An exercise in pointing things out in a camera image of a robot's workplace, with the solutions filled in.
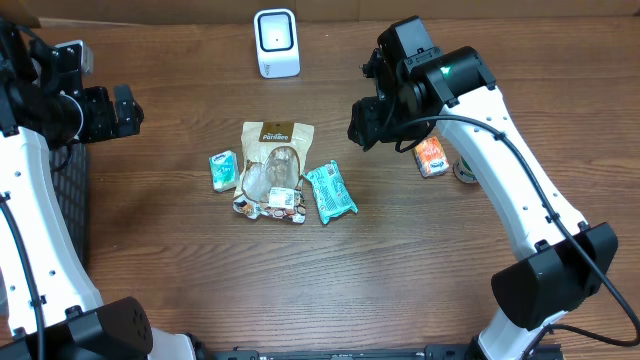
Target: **wooden table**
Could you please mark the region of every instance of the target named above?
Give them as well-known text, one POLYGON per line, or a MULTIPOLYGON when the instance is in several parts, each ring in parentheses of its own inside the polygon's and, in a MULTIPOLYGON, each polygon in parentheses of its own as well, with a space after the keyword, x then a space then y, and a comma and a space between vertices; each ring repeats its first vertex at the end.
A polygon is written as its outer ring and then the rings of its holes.
MULTIPOLYGON (((250 25, 47 29, 95 52, 86 86, 128 83, 141 135, 91 146, 89 274, 105 302, 136 297, 152 324, 208 347, 262 351, 466 343, 492 318, 490 277, 514 263, 478 186, 423 180, 392 145, 347 139, 358 66, 387 22, 299 24, 302 73, 263 80, 250 25), (307 168, 336 160, 360 212, 320 223, 250 221, 212 190, 208 157, 241 154, 244 121, 315 126, 307 168)), ((640 20, 428 21, 445 51, 475 47, 549 176, 620 247, 611 279, 640 310, 640 20)), ((457 154, 445 142, 451 160, 457 154)), ((564 320, 609 336, 632 327, 602 290, 564 320)), ((2 342, 9 341, 2 327, 2 342)), ((567 359, 638 358, 559 332, 567 359)))

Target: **orange snack packet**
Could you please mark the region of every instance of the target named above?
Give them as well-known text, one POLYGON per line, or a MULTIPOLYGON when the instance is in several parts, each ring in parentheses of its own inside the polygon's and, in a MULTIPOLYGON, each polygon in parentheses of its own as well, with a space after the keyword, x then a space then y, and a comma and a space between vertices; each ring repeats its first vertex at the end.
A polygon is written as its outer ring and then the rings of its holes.
POLYGON ((449 162, 440 141, 435 136, 424 139, 413 148, 422 177, 442 175, 449 170, 449 162))

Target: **white device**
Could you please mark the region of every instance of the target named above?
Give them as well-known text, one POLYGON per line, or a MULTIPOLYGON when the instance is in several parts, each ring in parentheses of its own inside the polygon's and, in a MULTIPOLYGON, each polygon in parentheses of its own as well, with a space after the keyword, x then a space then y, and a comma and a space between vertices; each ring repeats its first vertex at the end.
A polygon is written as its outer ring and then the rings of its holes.
POLYGON ((288 9, 262 10, 253 18, 260 74, 267 78, 300 73, 296 17, 288 9))

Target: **green candy package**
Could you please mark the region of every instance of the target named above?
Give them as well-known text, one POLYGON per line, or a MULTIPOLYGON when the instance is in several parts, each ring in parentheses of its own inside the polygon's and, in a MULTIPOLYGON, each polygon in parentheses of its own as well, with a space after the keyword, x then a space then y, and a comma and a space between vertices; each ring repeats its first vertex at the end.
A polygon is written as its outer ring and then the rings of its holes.
POLYGON ((331 218, 339 217, 349 210, 358 213, 358 207, 344 186, 338 163, 331 160, 329 164, 309 171, 303 176, 311 183, 323 224, 326 225, 331 218))

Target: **snack bag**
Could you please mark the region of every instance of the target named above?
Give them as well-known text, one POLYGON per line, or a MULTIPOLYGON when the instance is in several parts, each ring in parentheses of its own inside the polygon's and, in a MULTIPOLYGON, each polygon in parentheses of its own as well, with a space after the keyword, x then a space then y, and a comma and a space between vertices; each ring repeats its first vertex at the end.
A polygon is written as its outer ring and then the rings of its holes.
POLYGON ((435 136, 420 142, 413 148, 413 154, 416 157, 416 162, 423 178, 442 175, 449 170, 447 156, 435 136))
POLYGON ((223 192, 234 188, 238 183, 238 162, 236 153, 227 150, 209 158, 209 167, 213 177, 213 189, 223 192))
POLYGON ((244 123, 245 166, 233 209, 251 219, 267 216, 304 223, 301 175, 313 131, 313 126, 291 122, 244 123))
POLYGON ((358 213, 358 207, 351 200, 344 180, 338 169, 338 163, 331 163, 309 171, 303 175, 313 187, 313 197, 318 205, 318 213, 323 224, 327 224, 333 217, 352 210, 358 213))

